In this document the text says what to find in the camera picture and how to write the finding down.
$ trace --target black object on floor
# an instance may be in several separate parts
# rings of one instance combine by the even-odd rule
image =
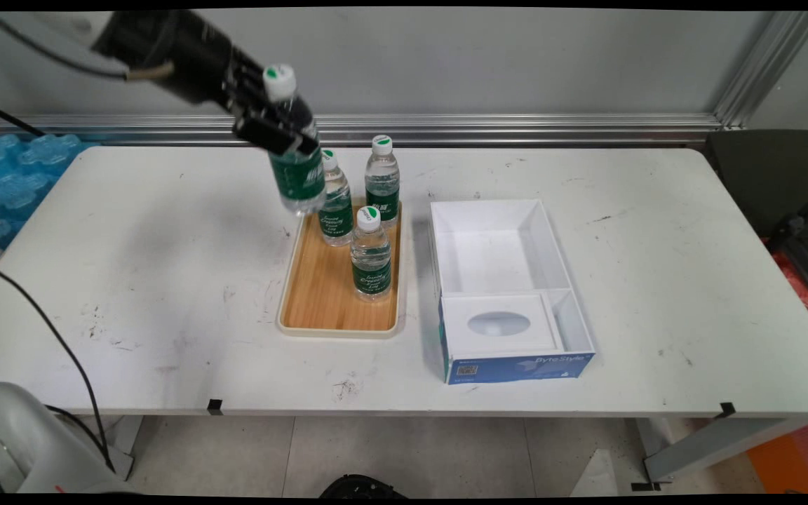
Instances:
[[[406,496],[401,495],[391,488],[390,485],[385,485],[372,477],[357,476],[342,476],[336,482],[326,488],[326,491],[320,495],[321,498],[343,498],[343,499],[407,499]]]

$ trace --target white box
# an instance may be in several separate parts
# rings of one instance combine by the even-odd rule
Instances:
[[[446,382],[578,377],[595,351],[541,201],[430,209]]]

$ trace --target tray rim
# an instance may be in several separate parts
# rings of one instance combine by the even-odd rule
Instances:
[[[365,202],[362,201],[353,201],[356,205],[363,206]],[[407,319],[406,317],[402,318],[401,314],[403,314],[406,310],[404,306],[405,300],[407,300],[406,294],[406,285],[405,282],[407,279],[407,275],[404,273],[403,269],[407,264],[407,247],[404,247],[405,243],[408,243],[408,233],[410,233],[410,227],[404,226],[405,221],[402,218],[404,214],[404,202],[400,202],[400,207],[398,208],[398,227],[400,227],[400,240],[398,240],[398,299],[395,300],[395,323],[392,324],[391,328],[388,330],[335,330],[335,329],[322,329],[322,328],[300,328],[297,326],[286,326],[283,324],[283,313],[285,313],[285,302],[288,301],[289,295],[289,281],[292,278],[292,271],[295,269],[295,263],[297,262],[298,258],[298,249],[301,247],[301,239],[302,239],[302,231],[304,231],[304,221],[307,220],[308,215],[302,217],[298,222],[298,236],[295,237],[295,248],[292,249],[292,259],[289,261],[288,269],[285,272],[285,284],[283,284],[283,295],[280,297],[279,302],[279,312],[276,314],[276,327],[279,328],[280,332],[285,333],[285,335],[293,336],[293,337],[328,337],[328,338],[350,338],[350,339],[390,339],[393,337],[403,326],[404,322],[402,319]]]

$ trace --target bottle cap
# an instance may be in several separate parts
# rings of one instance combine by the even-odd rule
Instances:
[[[372,232],[382,225],[382,216],[376,207],[361,207],[357,211],[357,227],[365,232]]]
[[[336,159],[336,154],[328,149],[323,150],[323,169],[333,170],[339,166],[339,160]]]
[[[295,70],[285,63],[264,68],[264,90],[270,102],[282,102],[295,96]]]
[[[372,138],[372,153],[383,156],[391,154],[391,137],[388,135],[376,135]]]

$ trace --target aluminum frame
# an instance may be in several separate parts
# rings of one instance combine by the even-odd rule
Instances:
[[[401,147],[702,147],[743,127],[808,38],[808,12],[772,13],[709,113],[317,116],[321,144],[366,146],[376,132]],[[110,146],[245,146],[227,116],[31,115],[29,124]],[[22,133],[1,121],[0,133]]]

